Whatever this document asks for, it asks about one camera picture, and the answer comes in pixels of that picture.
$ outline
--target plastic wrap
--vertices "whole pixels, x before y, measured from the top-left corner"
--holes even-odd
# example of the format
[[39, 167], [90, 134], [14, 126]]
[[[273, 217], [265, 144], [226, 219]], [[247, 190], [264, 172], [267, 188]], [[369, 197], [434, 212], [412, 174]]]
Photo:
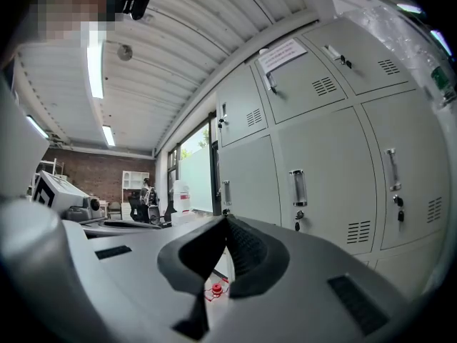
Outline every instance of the plastic wrap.
[[347, 11], [342, 16], [369, 31], [400, 59], [423, 88], [428, 100], [433, 102], [435, 110], [443, 107], [443, 92], [433, 80], [432, 72], [440, 67], [452, 91], [457, 78], [446, 56], [419, 27], [386, 6]]

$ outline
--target paper label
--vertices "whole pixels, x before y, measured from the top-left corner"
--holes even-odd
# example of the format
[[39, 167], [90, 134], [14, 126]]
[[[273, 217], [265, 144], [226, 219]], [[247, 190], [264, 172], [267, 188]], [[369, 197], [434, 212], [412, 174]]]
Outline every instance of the paper label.
[[260, 56], [258, 62], [262, 66], [263, 72], [267, 74], [277, 67], [280, 67], [280, 65], [285, 64], [306, 52], [307, 50], [305, 50], [295, 39], [289, 39], [282, 45]]

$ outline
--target ceiling beam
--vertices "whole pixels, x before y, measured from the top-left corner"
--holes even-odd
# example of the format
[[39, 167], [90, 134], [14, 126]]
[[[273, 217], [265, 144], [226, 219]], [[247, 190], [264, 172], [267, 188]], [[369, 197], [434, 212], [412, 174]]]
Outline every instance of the ceiling beam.
[[69, 151], [76, 151], [76, 152], [84, 152], [86, 154], [99, 154], [99, 155], [109, 155], [109, 156], [121, 156], [121, 157], [131, 157], [135, 159], [147, 159], [147, 160], [154, 160], [154, 156], [146, 155], [149, 151], [142, 151], [144, 154], [140, 152], [136, 152], [135, 150], [130, 149], [98, 149], [96, 147], [90, 147], [89, 145], [86, 146], [84, 144], [77, 144], [76, 146], [68, 146], [68, 145], [61, 145], [58, 146], [57, 149], [69, 150]]

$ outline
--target fluorescent light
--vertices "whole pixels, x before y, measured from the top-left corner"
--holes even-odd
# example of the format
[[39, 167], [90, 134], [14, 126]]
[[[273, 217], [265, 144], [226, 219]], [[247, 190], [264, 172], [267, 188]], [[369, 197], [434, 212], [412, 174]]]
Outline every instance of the fluorescent light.
[[43, 131], [43, 129], [35, 122], [35, 120], [31, 116], [27, 116], [27, 119], [36, 128], [40, 135], [42, 135], [42, 137], [44, 137], [45, 139], [49, 138], [48, 134], [45, 131]]
[[103, 133], [105, 134], [106, 142], [108, 142], [109, 146], [116, 146], [114, 143], [113, 133], [111, 132], [110, 126], [102, 126]]
[[97, 30], [89, 31], [89, 45], [87, 47], [87, 71], [93, 98], [103, 99], [103, 81], [101, 79], [101, 60], [103, 41], [99, 39]]
[[410, 13], [416, 13], [416, 14], [422, 13], [422, 9], [417, 6], [414, 6], [414, 5], [397, 4], [397, 6], [401, 9], [403, 9], [404, 11], [409, 11]]
[[430, 33], [432, 34], [432, 36], [434, 36], [436, 38], [436, 40], [438, 42], [441, 43], [441, 46], [443, 46], [443, 48], [446, 50], [448, 55], [452, 56], [451, 49], [449, 48], [448, 44], [446, 43], [446, 40], [444, 39], [443, 34], [437, 30], [430, 31]]

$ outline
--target locker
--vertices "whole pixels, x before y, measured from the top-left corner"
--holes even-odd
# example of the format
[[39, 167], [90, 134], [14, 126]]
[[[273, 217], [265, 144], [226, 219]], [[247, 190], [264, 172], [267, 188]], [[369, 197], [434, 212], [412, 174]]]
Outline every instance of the locker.
[[[449, 165], [443, 134], [418, 91], [363, 104], [382, 157], [387, 192], [382, 249], [420, 239], [446, 224]], [[401, 199], [402, 207], [394, 202]], [[404, 220], [398, 220], [403, 211]]]
[[419, 296], [438, 261], [441, 239], [394, 257], [379, 259], [375, 270], [407, 299]]
[[276, 123], [346, 98], [321, 60], [308, 47], [304, 48], [308, 52], [271, 72], [276, 94], [268, 90], [263, 69], [256, 61]]
[[[397, 58], [377, 38], [348, 19], [339, 19], [304, 36], [333, 62], [356, 94], [408, 81], [406, 69]], [[352, 68], [334, 59], [339, 55], [349, 60]]]
[[270, 136], [221, 152], [222, 208], [281, 226], [278, 179]]
[[222, 146], [266, 128], [265, 113], [250, 66], [227, 76], [217, 89]]
[[370, 252], [376, 185], [354, 109], [303, 121], [278, 134], [286, 167], [280, 176], [288, 177], [291, 185], [290, 207], [293, 214], [304, 213], [300, 232], [327, 239], [351, 254]]

